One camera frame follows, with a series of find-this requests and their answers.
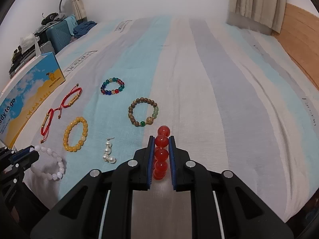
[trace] red string bracelet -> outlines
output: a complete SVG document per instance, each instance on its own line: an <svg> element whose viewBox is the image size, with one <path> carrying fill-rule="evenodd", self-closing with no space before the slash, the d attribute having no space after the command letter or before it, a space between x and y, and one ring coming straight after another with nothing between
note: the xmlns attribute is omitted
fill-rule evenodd
<svg viewBox="0 0 319 239"><path fill-rule="evenodd" d="M60 107L58 107L58 108L56 108L56 109L49 109L49 111L47 112L47 115L46 115L46 117L44 118L44 122L43 122L43 124L42 124L42 126L41 126L41 135L43 136L43 139L40 141L41 142L41 144L42 143L44 143L46 140L47 140L47 137L48 137L48 135L49 135L49 128L50 128L50 125L51 125L51 122L52 122L52 119L53 119L53 115L54 115L54 112L55 111L60 111L60 114L58 115L58 119L60 119L61 118L61 114L62 114L62 108L68 108L68 107L71 107L71 105L73 105L73 103L80 97L80 95L81 95L81 93L82 93L82 88L81 87L78 87L79 86L79 84L77 83L77 85L76 86L74 86L73 88L72 88L72 90L64 97L64 99L63 99L63 101L61 102L61 104L60 104ZM73 94L73 93L76 93L76 92L78 92L77 94L76 94L76 96L67 104L67 105L65 105L64 103L65 103L65 101ZM48 122L48 124L47 124L47 126L46 126L46 128L45 128L45 130L43 130L44 129L44 126L45 126L45 123L47 122L47 119L49 118L49 122Z"/></svg>

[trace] striped bed sheet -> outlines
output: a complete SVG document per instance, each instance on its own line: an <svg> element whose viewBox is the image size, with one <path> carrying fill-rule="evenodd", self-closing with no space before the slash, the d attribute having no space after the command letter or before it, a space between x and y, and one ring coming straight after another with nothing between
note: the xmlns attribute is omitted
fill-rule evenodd
<svg viewBox="0 0 319 239"><path fill-rule="evenodd" d="M90 170L112 170L131 159L163 124L192 160L211 171L232 170L283 221L319 187L319 93L274 37L204 19L114 20L99 23L57 59L66 82L33 114L15 144L18 149L39 144L48 109L57 108L79 83L81 97L60 120L54 116L44 143L66 162L63 179L43 180L30 170L24 178L49 208ZM111 77L123 80L125 89L105 96L100 86ZM144 128L127 117L139 97L159 106L154 124ZM137 120L151 114L147 105L134 110ZM89 131L82 149L70 153L62 138L76 116L87 120ZM69 144L75 145L81 132L73 128ZM102 160L107 137L115 137L116 164ZM46 154L35 166L57 169ZM190 195L173 192L169 173L153 181L150 191L134 192L133 238L190 237Z"/></svg>

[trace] wooden headboard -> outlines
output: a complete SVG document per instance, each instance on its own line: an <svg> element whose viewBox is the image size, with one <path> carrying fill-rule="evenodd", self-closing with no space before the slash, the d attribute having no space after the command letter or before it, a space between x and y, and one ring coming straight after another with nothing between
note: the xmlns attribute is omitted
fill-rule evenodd
<svg viewBox="0 0 319 239"><path fill-rule="evenodd" d="M287 3L281 33L272 35L319 90L319 18Z"/></svg>

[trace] pearl earring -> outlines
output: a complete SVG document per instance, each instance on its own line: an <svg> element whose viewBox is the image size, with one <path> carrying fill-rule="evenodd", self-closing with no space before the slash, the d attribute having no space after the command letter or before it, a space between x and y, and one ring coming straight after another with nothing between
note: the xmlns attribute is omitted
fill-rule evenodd
<svg viewBox="0 0 319 239"><path fill-rule="evenodd" d="M110 141L111 139L114 139L114 137L106 139L106 148L104 149L103 160L114 164L116 163L116 158L113 156L109 156L112 152L112 142Z"/></svg>

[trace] blue towel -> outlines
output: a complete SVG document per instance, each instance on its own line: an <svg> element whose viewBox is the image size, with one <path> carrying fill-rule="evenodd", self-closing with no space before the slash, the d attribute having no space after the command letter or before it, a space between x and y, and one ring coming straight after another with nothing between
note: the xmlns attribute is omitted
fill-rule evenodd
<svg viewBox="0 0 319 239"><path fill-rule="evenodd" d="M83 35L88 33L89 30L92 29L95 25L96 25L96 23L94 21L83 22L83 23L79 24L73 30L74 36L76 38L82 37Z"/></svg>
<svg viewBox="0 0 319 239"><path fill-rule="evenodd" d="M65 18L64 20L65 20L65 21L67 22L67 24L68 24L68 27L69 27L69 30L70 30L71 35L74 36L74 34L73 34L73 29L78 25L77 19L75 18L74 15L71 15L71 16Z"/></svg>

